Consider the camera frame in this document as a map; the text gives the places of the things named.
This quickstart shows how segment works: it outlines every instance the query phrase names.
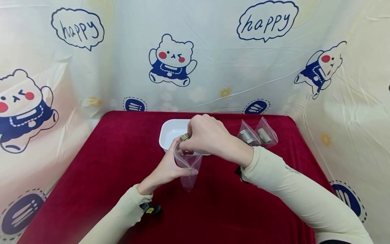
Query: red tablecloth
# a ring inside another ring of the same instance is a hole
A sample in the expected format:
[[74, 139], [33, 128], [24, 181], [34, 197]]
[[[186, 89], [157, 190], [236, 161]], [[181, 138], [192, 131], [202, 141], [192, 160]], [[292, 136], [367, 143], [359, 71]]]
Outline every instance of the red tablecloth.
[[[192, 116], [126, 111], [104, 115], [18, 244], [78, 243], [129, 187], [160, 162], [162, 124]], [[261, 118], [213, 116], [233, 135], [239, 132], [241, 119], [255, 128]], [[279, 137], [270, 150], [331, 191], [294, 121], [285, 116], [264, 117]], [[313, 231], [305, 223], [277, 197], [240, 182], [234, 174], [236, 167], [216, 156], [203, 157], [194, 189], [187, 193], [179, 179], [159, 188], [153, 201], [163, 213], [144, 215], [121, 243], [314, 243]]]

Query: arm sleeve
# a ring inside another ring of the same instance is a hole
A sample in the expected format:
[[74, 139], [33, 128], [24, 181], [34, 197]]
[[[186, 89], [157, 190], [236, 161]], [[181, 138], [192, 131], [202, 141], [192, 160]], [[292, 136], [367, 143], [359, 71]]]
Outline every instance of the arm sleeve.
[[131, 187], [113, 207], [79, 242], [79, 244], [116, 244], [125, 232], [141, 220], [144, 211], [139, 207], [152, 200]]
[[281, 157], [254, 147], [251, 164], [241, 169], [243, 180], [279, 197], [300, 219], [314, 229], [316, 243], [341, 240], [373, 244], [356, 214], [334, 194], [291, 169]]

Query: hand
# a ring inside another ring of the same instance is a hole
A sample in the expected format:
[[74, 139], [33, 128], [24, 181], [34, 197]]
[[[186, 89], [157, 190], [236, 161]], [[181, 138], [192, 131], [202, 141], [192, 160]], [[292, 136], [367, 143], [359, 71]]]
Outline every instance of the hand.
[[252, 161], [253, 149], [208, 114], [195, 115], [188, 123], [188, 133], [191, 138], [180, 143], [182, 150], [214, 154], [242, 167], [248, 167]]
[[176, 165], [173, 153], [175, 146], [179, 142], [179, 137], [173, 140], [155, 170], [138, 185], [137, 190], [141, 195], [151, 195], [157, 187], [171, 182], [178, 177], [198, 174], [196, 169], [183, 169]]

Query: ziplock bag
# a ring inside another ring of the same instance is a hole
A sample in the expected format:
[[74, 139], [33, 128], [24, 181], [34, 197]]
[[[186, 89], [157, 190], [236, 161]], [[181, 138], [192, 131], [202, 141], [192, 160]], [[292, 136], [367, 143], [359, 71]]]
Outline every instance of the ziplock bag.
[[262, 117], [257, 124], [255, 131], [260, 136], [261, 146], [270, 148], [278, 144], [278, 136], [275, 131], [269, 126], [267, 120]]
[[[175, 146], [174, 159], [176, 165], [184, 169], [196, 169], [199, 171], [200, 163], [202, 161], [202, 154], [194, 152], [192, 155], [185, 155], [179, 148], [179, 143]], [[180, 177], [183, 188], [190, 192], [195, 185], [197, 175]]]
[[240, 132], [237, 137], [249, 146], [261, 146], [259, 135], [244, 120], [241, 120]]

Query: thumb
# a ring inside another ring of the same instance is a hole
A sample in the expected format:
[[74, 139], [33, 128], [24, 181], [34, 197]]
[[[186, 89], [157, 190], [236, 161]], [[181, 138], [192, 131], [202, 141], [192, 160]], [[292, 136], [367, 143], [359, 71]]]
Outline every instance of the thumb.
[[197, 175], [199, 171], [197, 169], [180, 169], [181, 176], [193, 176]]
[[189, 139], [189, 140], [186, 140], [186, 141], [182, 141], [180, 144], [179, 144], [179, 148], [180, 150], [188, 150], [188, 151], [194, 151], [193, 148], [192, 148], [192, 145], [193, 145], [193, 139]]

